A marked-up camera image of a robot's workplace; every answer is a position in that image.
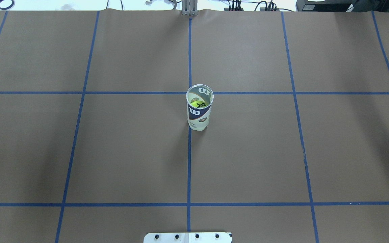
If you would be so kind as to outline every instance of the white metal plate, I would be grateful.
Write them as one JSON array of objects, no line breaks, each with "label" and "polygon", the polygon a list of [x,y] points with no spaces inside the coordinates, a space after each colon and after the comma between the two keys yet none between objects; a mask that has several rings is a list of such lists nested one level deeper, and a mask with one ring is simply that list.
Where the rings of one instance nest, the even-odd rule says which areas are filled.
[{"label": "white metal plate", "polygon": [[145,235],[144,243],[232,243],[232,233],[149,233]]}]

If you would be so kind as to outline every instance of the white label sticker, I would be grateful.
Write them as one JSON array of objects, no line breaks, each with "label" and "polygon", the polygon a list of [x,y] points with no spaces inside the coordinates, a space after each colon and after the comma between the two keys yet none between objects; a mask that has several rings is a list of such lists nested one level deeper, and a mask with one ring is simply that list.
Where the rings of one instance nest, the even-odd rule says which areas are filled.
[{"label": "white label sticker", "polygon": [[315,8],[315,4],[306,4],[304,5],[303,10],[313,10]]}]

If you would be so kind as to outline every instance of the white bracket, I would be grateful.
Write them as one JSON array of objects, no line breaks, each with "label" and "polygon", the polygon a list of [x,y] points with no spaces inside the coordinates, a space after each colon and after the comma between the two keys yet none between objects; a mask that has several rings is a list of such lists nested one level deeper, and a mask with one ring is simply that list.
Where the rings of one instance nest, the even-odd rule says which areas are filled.
[{"label": "white bracket", "polygon": [[232,233],[149,233],[144,243],[232,243]]},{"label": "white bracket", "polygon": [[198,0],[182,0],[182,15],[198,15]]}]

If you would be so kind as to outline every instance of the black box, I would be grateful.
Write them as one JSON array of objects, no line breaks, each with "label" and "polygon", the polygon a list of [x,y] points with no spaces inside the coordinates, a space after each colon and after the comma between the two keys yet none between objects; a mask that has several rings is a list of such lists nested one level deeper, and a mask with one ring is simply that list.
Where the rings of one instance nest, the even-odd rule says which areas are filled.
[{"label": "black box", "polygon": [[296,0],[296,9],[302,12],[346,12],[351,4],[352,0]]}]

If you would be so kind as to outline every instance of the horizontal blue line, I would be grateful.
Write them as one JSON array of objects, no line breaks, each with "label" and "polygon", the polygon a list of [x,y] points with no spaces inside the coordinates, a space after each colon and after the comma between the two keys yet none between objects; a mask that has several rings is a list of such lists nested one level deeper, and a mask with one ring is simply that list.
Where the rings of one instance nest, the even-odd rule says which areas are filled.
[{"label": "horizontal blue line", "polygon": [[128,94],[128,95],[185,95],[186,92],[165,92],[165,91],[86,91],[85,94]]},{"label": "horizontal blue line", "polygon": [[334,202],[193,202],[193,203],[0,203],[0,207],[268,207],[268,206],[364,206],[389,205],[389,201]]},{"label": "horizontal blue line", "polygon": [[[85,94],[102,94],[102,95],[111,95],[111,94],[139,94],[139,95],[184,95],[186,92],[175,91],[175,92],[166,92],[166,91],[85,91]],[[297,95],[389,95],[389,92],[304,92],[298,91],[295,92]],[[83,94],[82,91],[0,91],[0,94]],[[214,92],[216,95],[292,95],[292,92],[286,91],[271,91],[271,92],[227,92],[227,91],[218,91]]]}]

